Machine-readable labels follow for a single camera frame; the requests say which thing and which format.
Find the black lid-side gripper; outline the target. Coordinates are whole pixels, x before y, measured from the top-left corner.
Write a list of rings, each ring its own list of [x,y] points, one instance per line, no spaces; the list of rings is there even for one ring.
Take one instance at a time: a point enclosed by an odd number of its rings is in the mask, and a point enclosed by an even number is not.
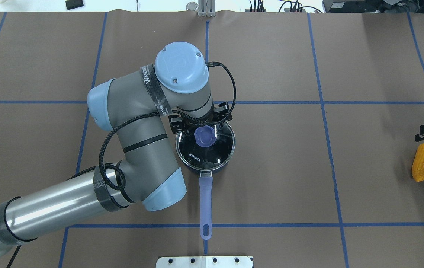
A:
[[[206,112],[201,117],[194,117],[195,114],[187,113],[187,127],[198,128],[203,126],[213,127],[216,123],[214,121],[214,112]]]

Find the silver blue lid-side robot arm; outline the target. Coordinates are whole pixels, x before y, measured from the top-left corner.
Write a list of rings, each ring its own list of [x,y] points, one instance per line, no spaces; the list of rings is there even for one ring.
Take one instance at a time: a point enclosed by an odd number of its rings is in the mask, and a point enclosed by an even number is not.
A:
[[[173,131],[223,123],[214,109],[205,56],[177,41],[139,71],[90,90],[88,109],[108,135],[98,165],[84,174],[0,204],[0,257],[45,235],[141,202],[148,211],[168,208],[186,194],[183,173],[162,117]]]

